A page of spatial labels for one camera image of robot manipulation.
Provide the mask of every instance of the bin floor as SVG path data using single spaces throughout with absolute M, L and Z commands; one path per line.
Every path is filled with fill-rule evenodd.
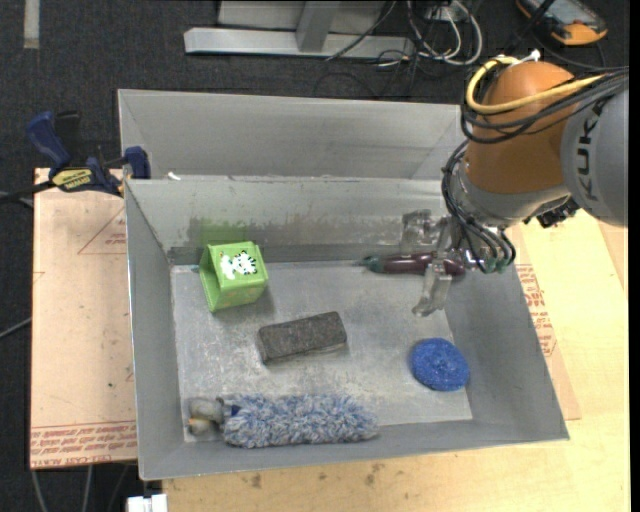
M 411 312 L 422 290 L 420 276 L 375 274 L 343 262 L 271 263 L 267 270 L 269 284 L 257 302 L 211 313 L 197 266 L 172 268 L 185 420 L 190 398 L 256 392 L 348 393 L 382 426 L 471 419 L 465 390 L 432 391 L 409 371 L 416 342 L 435 336 L 455 342 L 444 311 L 427 318 Z M 342 318 L 346 349 L 262 363 L 260 327 L 329 311 Z

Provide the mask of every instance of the blue sponge ball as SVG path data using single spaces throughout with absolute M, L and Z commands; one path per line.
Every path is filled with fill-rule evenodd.
M 458 348 L 443 338 L 419 342 L 411 351 L 411 373 L 436 391 L 456 391 L 469 380 L 469 365 Z

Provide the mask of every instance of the table surface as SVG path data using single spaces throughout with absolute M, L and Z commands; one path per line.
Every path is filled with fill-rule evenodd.
M 167 480 L 169 510 L 630 510 L 626 230 L 522 231 L 580 404 L 569 441 Z

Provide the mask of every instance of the cardboard sheet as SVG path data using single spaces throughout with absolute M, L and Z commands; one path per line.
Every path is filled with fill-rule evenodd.
M 124 202 L 35 198 L 30 465 L 137 456 Z

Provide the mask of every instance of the metal stand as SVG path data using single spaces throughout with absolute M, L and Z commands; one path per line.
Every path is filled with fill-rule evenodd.
M 185 51 L 187 54 L 330 57 L 358 37 L 358 34 L 330 33 L 341 3 L 305 2 L 295 31 L 193 28 L 184 34 Z M 404 37 L 367 36 L 348 56 L 372 59 L 384 51 L 408 52 L 410 46 L 411 42 Z

